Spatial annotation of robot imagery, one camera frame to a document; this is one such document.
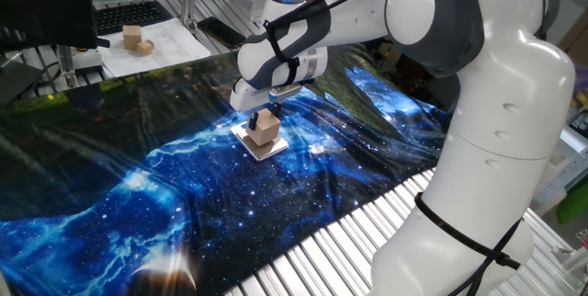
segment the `table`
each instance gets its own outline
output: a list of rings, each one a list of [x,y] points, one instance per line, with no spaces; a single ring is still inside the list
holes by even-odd
[[[94,0],[94,3],[100,9],[142,1],[145,0]],[[175,17],[179,16],[181,0],[156,1]],[[248,3],[251,0],[195,0],[198,20],[217,17],[244,36],[260,31],[256,24],[248,20]],[[196,30],[194,36],[213,55],[229,52],[206,33]],[[39,68],[55,61],[55,54],[48,46],[28,49],[22,56],[23,63]],[[43,75],[43,80],[49,79],[51,71]],[[102,73],[78,75],[80,86],[105,79]],[[22,94],[19,99],[50,95],[66,88],[65,81],[59,77],[36,92]],[[413,176],[385,196],[322,228],[226,295],[366,294],[370,289],[371,257],[400,228],[414,206],[413,197],[426,188],[434,171]],[[572,295],[577,292],[581,282],[567,274],[550,253],[554,246],[571,249],[570,246],[533,211],[528,211],[525,219],[535,236],[533,256],[514,277],[491,295]]]

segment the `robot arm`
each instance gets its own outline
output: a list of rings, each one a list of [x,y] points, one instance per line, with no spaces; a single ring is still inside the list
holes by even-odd
[[[553,21],[558,1],[268,3],[266,33],[248,38],[239,51],[243,79],[233,89],[232,106],[259,107],[274,99],[275,88],[290,90],[322,75],[327,46],[389,34],[431,74],[457,73],[461,84],[456,114],[422,200],[476,243],[497,246],[525,213],[571,99],[570,59],[535,35]],[[480,270],[486,258],[427,217],[413,209],[374,255],[370,296],[453,295]],[[532,250],[532,234],[521,222],[503,251],[525,263]],[[494,262],[468,295],[489,292],[514,273]]]

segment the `metal slat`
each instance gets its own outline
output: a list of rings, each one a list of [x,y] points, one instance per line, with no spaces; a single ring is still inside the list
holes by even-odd
[[[522,279],[532,284],[532,289],[538,291],[540,295],[553,295],[553,293],[545,286],[536,276],[529,271],[526,266],[519,268],[518,270]]]
[[[251,27],[254,27],[254,24],[249,21],[247,18],[238,17],[235,11],[231,8],[231,4],[225,3],[224,0],[210,0],[214,5],[228,18],[231,19],[232,22],[238,28],[242,28],[243,34],[245,37],[248,37],[251,34],[254,34],[254,30]]]
[[[365,295],[369,292],[369,287],[359,272],[325,230],[320,230],[313,238],[354,295]]]
[[[380,197],[374,201],[374,204],[376,205],[376,208],[382,212],[382,215],[390,222],[390,224],[394,226],[395,230],[398,230],[401,227],[404,219],[402,218],[401,214],[390,205],[389,202],[387,202],[383,197]]]
[[[332,295],[299,246],[292,247],[287,258],[312,295]]]
[[[282,282],[277,278],[276,273],[269,265],[265,265],[257,271],[257,280],[261,283],[266,294],[288,296],[288,292],[282,285]]]
[[[85,77],[87,78],[89,85],[102,82],[102,77],[98,72],[91,72],[89,74],[86,74]]]
[[[243,288],[243,295],[244,296],[263,296],[266,295],[266,292],[257,281],[255,276],[251,276],[247,278],[245,281],[241,283],[241,287]]]
[[[338,222],[333,222],[319,230],[311,238],[305,240],[303,248],[288,252],[296,254],[298,251],[298,256],[301,258],[291,260],[300,261],[297,265],[305,267],[314,275],[309,278],[309,273],[304,273],[304,275],[298,273],[296,278],[300,278],[300,283],[305,286],[312,285],[307,288],[311,290],[313,295],[325,294],[324,288],[331,288],[329,292],[335,292],[330,283],[339,286],[341,279],[353,294],[365,294],[371,288],[369,271],[374,252],[383,244],[382,240],[385,242],[385,239],[393,236],[393,233],[400,228],[410,212],[409,203],[413,203],[413,195],[428,186],[431,176],[429,171],[413,176],[404,185],[398,186],[396,191],[390,191],[374,202],[353,211]],[[541,233],[549,233],[549,231],[538,225],[537,222],[531,222],[531,225],[534,228],[536,239],[543,244],[542,247],[548,249],[549,242],[557,243],[555,237],[537,237],[537,231]],[[301,261],[307,260],[309,263],[301,264]],[[569,283],[568,276],[552,260],[555,259],[549,259],[536,248],[532,258],[516,272],[515,276],[498,289],[493,290],[490,295],[571,295],[571,292],[575,290],[574,287]],[[327,273],[322,270],[323,266],[327,267]],[[330,279],[334,279],[336,282],[329,282]],[[319,284],[320,281],[324,281],[327,285],[321,291],[317,291],[320,288],[313,281],[319,281]]]
[[[347,259],[353,263],[359,274],[369,286],[369,268],[371,265],[371,256],[368,250],[361,244],[361,241],[354,240],[339,224],[333,222],[327,226],[325,231],[333,238],[340,249],[344,251]]]
[[[529,259],[525,266],[556,295],[565,295],[571,290],[575,290],[572,285],[568,283],[562,276],[548,268],[547,263],[542,258],[541,253],[533,251],[531,259]]]
[[[406,205],[406,207],[408,207],[410,210],[413,209],[414,196],[412,196],[411,193],[408,192],[408,190],[406,190],[405,187],[402,187],[400,185],[400,186],[396,187],[393,191],[396,192],[396,194],[398,194],[398,197]]]
[[[357,226],[356,222],[349,216],[345,216],[339,220],[339,223],[345,233],[355,241],[355,243],[362,249],[362,252],[367,254],[369,263],[371,264],[371,258],[376,253],[376,246],[369,240],[369,238],[361,231]]]
[[[223,10],[218,8],[212,0],[200,0],[200,2],[208,9],[208,11],[214,15],[218,20],[222,21],[228,27],[238,31],[243,35],[247,35],[249,29],[247,29],[244,25],[238,24],[236,21],[232,21]]]
[[[174,17],[179,17],[179,15],[177,14],[177,12],[169,5],[169,3],[167,3],[167,0],[155,0],[157,2],[159,2],[165,10],[167,10],[167,12],[169,12],[170,15],[174,16]]]
[[[309,259],[311,265],[319,273],[319,276],[321,277],[322,281],[324,281],[332,295],[353,295],[341,279],[341,276],[337,273],[337,270],[334,268],[333,264],[329,261],[321,248],[316,244],[314,239],[309,237],[302,241],[300,244],[300,249],[302,249],[302,252]]]
[[[502,285],[500,285],[498,287],[498,290],[505,296],[519,296],[511,290],[507,283],[503,283]]]
[[[384,238],[388,241],[396,233],[396,230],[390,223],[381,216],[379,210],[373,203],[368,203],[361,208],[366,216],[376,225],[379,232],[384,235]]]
[[[279,256],[272,266],[279,279],[284,282],[284,288],[288,291],[289,295],[311,295],[286,256]]]
[[[351,212],[350,216],[357,223],[359,229],[366,235],[367,239],[375,246],[374,252],[386,243],[384,235],[379,232],[378,227],[369,220],[362,210],[355,210]]]
[[[537,296],[539,296],[539,294],[536,293],[534,290],[532,290],[529,287],[529,285],[525,281],[523,281],[518,274],[514,274],[513,277],[508,279],[508,283],[510,283],[510,285],[513,286],[513,288],[516,290],[516,292],[518,292],[521,295],[529,295],[529,296],[537,295]]]
[[[408,208],[406,206],[406,204],[404,204],[401,199],[398,197],[398,195],[393,192],[393,191],[389,191],[386,194],[384,194],[384,199],[386,199],[388,201],[388,203],[398,211],[398,213],[401,215],[403,220],[406,220],[406,218],[408,217],[408,215],[411,213],[411,209]]]

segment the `blue space-themed cloth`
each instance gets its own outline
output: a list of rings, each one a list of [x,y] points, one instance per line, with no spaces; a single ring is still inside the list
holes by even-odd
[[[282,108],[289,148],[232,135],[234,55],[0,107],[0,266],[25,296],[215,295],[433,167],[448,117],[356,47]]]

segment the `small wooden block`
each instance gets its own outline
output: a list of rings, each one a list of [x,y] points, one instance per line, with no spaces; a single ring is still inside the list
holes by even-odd
[[[257,114],[255,130],[252,131],[249,127],[246,127],[245,131],[247,131],[247,135],[255,144],[261,146],[277,137],[277,132],[282,122],[267,108],[257,112]]]
[[[137,51],[142,55],[142,56],[149,56],[150,54],[153,53],[153,43],[151,41],[143,41],[143,42],[139,42],[137,44]]]
[[[123,26],[122,38],[126,50],[137,50],[137,44],[142,41],[141,26]]]

